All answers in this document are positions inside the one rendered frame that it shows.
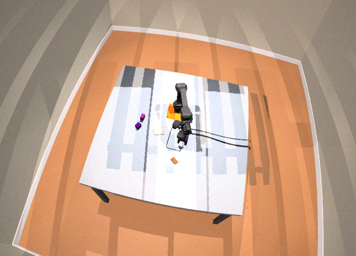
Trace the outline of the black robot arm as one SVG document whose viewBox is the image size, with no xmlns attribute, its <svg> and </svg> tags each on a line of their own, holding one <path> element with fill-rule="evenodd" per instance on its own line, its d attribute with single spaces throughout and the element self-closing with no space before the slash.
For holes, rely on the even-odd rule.
<svg viewBox="0 0 356 256">
<path fill-rule="evenodd" d="M 181 113 L 181 121 L 175 120 L 172 128 L 180 130 L 180 125 L 182 124 L 184 135 L 190 135 L 192 133 L 190 124 L 193 121 L 193 115 L 187 103 L 187 84 L 185 82 L 176 83 L 175 90 L 177 92 L 177 99 L 173 102 L 174 112 Z"/>
</svg>

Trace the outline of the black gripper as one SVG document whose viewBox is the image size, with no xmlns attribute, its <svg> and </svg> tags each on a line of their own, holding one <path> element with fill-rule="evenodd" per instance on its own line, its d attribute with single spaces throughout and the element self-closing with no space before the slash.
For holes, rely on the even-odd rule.
<svg viewBox="0 0 356 256">
<path fill-rule="evenodd" d="M 186 135 L 184 135 L 184 131 L 183 131 L 183 127 L 182 127 L 182 124 L 180 125 L 180 129 L 178 134 L 177 134 L 177 138 L 178 139 L 182 139 L 182 140 L 185 140 L 186 138 Z"/>
</svg>

